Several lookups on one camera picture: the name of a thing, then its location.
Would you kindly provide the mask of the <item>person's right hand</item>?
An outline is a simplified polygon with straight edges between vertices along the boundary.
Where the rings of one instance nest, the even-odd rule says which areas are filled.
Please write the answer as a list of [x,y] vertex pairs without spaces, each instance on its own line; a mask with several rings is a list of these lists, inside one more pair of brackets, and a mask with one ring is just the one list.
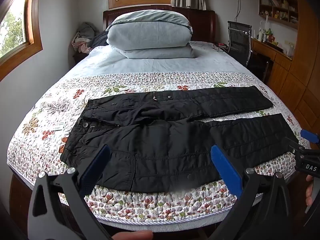
[[311,206],[313,203],[313,199],[312,199],[313,176],[307,175],[306,181],[310,183],[306,189],[306,205]]

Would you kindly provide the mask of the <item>person's left hand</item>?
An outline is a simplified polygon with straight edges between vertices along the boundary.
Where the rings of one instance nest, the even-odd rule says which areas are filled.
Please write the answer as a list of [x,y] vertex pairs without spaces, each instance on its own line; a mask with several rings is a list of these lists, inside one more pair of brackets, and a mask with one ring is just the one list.
[[151,240],[153,232],[151,230],[140,230],[133,232],[119,232],[112,236],[113,240]]

